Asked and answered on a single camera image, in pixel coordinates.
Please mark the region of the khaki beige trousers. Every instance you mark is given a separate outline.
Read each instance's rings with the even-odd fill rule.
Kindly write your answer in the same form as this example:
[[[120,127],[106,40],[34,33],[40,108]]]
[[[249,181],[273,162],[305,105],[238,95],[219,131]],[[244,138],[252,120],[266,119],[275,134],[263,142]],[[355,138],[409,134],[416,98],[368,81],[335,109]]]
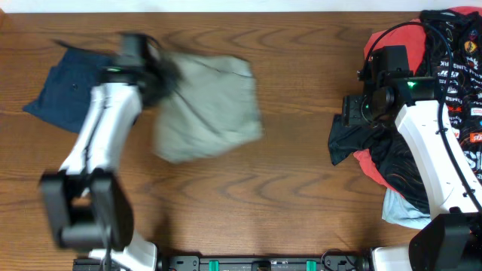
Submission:
[[[173,53],[180,78],[160,101],[153,152],[170,163],[216,157],[263,134],[256,79],[234,56]]]

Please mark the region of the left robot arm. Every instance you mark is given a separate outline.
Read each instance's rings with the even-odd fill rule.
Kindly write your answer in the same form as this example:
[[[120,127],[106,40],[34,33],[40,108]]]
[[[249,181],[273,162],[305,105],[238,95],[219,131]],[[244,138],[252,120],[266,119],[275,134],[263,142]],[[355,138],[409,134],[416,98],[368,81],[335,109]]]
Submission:
[[[142,110],[176,92],[181,75],[155,38],[120,36],[120,50],[91,89],[74,147],[39,186],[57,247],[86,252],[99,270],[157,270],[157,246],[136,231],[116,171]]]

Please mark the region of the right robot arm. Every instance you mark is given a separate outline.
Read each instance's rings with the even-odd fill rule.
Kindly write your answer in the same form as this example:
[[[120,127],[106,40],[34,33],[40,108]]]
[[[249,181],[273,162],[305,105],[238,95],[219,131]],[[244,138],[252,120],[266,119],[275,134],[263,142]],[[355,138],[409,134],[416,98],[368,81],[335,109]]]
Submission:
[[[452,130],[442,87],[416,77],[404,46],[368,54],[363,94],[343,99],[345,126],[392,124],[406,141],[429,200],[431,222],[407,245],[371,250],[366,270],[479,270],[481,185]]]

